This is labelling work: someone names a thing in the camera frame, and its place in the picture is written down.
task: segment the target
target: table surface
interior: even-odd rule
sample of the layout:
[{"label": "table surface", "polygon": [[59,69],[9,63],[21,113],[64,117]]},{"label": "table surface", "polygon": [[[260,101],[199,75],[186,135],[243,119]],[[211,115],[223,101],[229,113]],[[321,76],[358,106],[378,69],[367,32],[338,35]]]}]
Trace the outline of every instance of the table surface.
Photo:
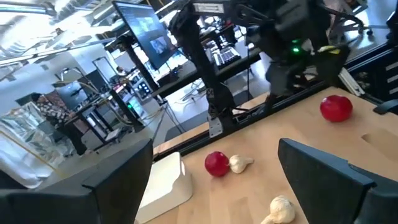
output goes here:
[{"label": "table surface", "polygon": [[[347,96],[354,106],[353,117],[344,123],[327,122],[319,112],[321,100],[333,94]],[[262,102],[264,97],[247,102],[245,107]],[[294,203],[297,216],[293,224],[308,223],[277,157],[280,138],[291,138],[398,180],[398,116],[381,116],[373,108],[371,103],[343,90],[328,88],[185,156],[185,167],[193,177],[193,197],[149,223],[260,223],[278,195]],[[192,131],[200,133],[205,126]],[[255,162],[240,175],[230,172],[221,179],[212,178],[203,161],[213,151],[252,157]]]}]

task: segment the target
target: apple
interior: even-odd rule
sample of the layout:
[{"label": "apple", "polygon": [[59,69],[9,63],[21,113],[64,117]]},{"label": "apple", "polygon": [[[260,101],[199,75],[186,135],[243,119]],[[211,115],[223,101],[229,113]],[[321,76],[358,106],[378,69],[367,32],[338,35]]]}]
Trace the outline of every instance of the apple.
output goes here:
[{"label": "apple", "polygon": [[351,117],[353,104],[345,96],[331,95],[322,100],[322,116],[331,122],[342,122]]},{"label": "apple", "polygon": [[222,177],[229,171],[229,159],[222,152],[212,152],[206,156],[205,168],[210,175]]}]

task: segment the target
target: garlic bulb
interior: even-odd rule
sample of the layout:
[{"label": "garlic bulb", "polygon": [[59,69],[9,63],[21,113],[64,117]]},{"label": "garlic bulb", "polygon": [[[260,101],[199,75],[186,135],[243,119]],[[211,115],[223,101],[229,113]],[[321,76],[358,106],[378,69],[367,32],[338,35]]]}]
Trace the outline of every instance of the garlic bulb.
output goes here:
[{"label": "garlic bulb", "polygon": [[261,224],[290,223],[295,217],[292,202],[283,195],[272,200],[269,210],[271,214]]},{"label": "garlic bulb", "polygon": [[235,174],[242,173],[248,164],[252,164],[254,159],[241,157],[240,155],[233,155],[229,158],[229,167]]}]

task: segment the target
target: ceiling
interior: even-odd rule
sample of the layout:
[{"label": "ceiling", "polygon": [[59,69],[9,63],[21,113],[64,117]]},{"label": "ceiling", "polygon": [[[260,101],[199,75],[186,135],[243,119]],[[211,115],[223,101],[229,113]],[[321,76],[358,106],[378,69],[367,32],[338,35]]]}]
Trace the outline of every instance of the ceiling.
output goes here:
[{"label": "ceiling", "polygon": [[0,81],[34,62],[2,60],[96,41],[95,34],[114,28],[115,15],[111,0],[0,1]]}]

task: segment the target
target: desk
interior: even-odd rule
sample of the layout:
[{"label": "desk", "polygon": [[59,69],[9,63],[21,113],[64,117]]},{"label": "desk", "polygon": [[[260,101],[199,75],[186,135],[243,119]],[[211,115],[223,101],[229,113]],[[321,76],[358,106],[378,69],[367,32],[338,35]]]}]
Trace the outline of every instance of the desk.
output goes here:
[{"label": "desk", "polygon": [[220,50],[223,48],[221,45],[220,35],[217,34],[216,29],[213,29],[212,31],[209,31],[199,37],[199,41],[202,45],[205,45],[212,40],[216,42],[216,45]]},{"label": "desk", "polygon": [[[322,118],[319,104],[332,94],[351,100],[354,113],[350,120],[333,124]],[[256,105],[263,97],[247,104]],[[380,116],[373,108],[371,103],[343,90],[328,88],[185,156],[185,167],[192,173],[195,185],[193,197],[149,224],[260,223],[269,214],[271,200],[278,195],[286,195],[296,206],[293,224],[308,223],[277,157],[280,138],[291,138],[398,180],[398,116]],[[214,179],[203,166],[212,151],[249,156],[256,161],[241,175],[229,173]]]},{"label": "desk", "polygon": [[[254,49],[251,51],[248,57],[244,57],[240,60],[237,60],[231,65],[228,65],[227,67],[218,71],[217,77],[219,77],[219,81],[223,82],[235,76],[237,73],[242,72],[245,69],[249,68],[251,64],[260,60],[260,55],[259,55],[260,52],[261,52],[260,49]],[[238,53],[241,55],[242,53],[246,54],[246,52],[242,52],[242,50],[239,50]],[[177,81],[160,87],[158,90],[152,93],[152,96],[155,97],[159,95],[162,98],[165,98],[166,96],[171,95],[177,90],[183,88],[186,85],[189,85],[190,83],[193,83],[194,81],[200,78],[200,75],[198,74],[195,68],[192,68],[190,71],[186,71],[186,74],[179,74],[179,76],[180,78]]]}]

